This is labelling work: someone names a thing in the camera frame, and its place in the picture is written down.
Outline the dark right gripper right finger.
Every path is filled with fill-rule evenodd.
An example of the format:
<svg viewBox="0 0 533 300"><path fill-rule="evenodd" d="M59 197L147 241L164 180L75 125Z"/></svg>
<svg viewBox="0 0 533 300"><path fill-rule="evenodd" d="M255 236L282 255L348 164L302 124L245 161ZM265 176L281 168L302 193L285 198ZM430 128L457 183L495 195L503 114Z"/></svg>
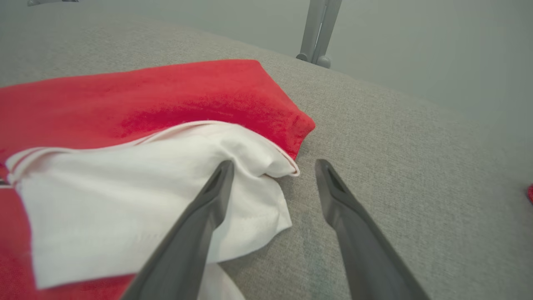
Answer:
<svg viewBox="0 0 533 300"><path fill-rule="evenodd" d="M325 221L335 230L353 300L427 300L419 282L334 167L316 160Z"/></svg>

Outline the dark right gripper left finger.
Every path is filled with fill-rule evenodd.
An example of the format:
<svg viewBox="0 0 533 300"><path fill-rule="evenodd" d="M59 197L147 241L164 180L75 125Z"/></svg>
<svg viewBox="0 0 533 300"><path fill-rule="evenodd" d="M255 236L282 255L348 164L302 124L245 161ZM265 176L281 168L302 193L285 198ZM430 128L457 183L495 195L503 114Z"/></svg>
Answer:
<svg viewBox="0 0 533 300"><path fill-rule="evenodd" d="M122 295L123 300L196 300L213 232L223 223L234 163L221 162Z"/></svg>

